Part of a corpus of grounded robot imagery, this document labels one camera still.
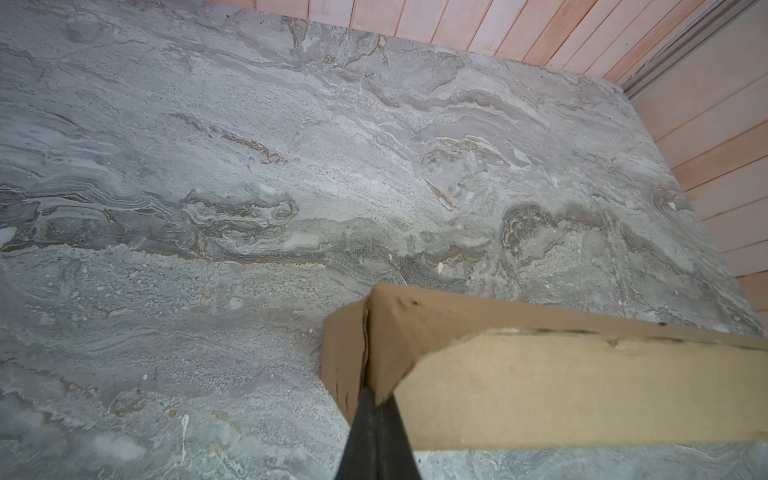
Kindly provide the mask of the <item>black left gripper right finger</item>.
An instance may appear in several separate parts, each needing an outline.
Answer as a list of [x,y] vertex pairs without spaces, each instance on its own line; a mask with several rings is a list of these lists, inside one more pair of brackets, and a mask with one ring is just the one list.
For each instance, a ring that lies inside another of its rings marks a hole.
[[394,396],[375,408],[376,478],[421,480]]

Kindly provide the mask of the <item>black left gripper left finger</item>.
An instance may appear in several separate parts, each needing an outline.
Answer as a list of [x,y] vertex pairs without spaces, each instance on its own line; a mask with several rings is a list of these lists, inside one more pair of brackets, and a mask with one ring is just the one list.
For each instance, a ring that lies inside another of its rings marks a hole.
[[336,480],[373,480],[377,478],[377,435],[375,397],[364,387],[350,433],[341,457]]

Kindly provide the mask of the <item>brown cardboard box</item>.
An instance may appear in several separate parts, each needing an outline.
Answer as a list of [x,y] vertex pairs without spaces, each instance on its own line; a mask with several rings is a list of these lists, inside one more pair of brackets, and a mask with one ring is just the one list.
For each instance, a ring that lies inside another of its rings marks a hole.
[[352,419],[395,400],[417,450],[733,443],[767,435],[763,338],[378,284],[323,324]]

